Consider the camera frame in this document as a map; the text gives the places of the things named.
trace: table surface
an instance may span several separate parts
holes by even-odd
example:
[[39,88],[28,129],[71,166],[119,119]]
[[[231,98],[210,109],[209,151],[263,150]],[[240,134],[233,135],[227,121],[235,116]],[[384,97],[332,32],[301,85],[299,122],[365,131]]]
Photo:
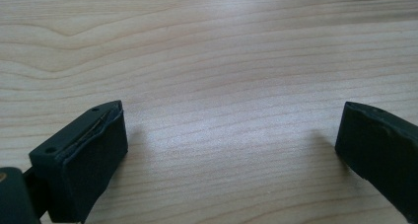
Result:
[[418,0],[0,0],[0,167],[122,100],[87,223],[406,223],[333,146],[346,101],[418,123],[417,38]]

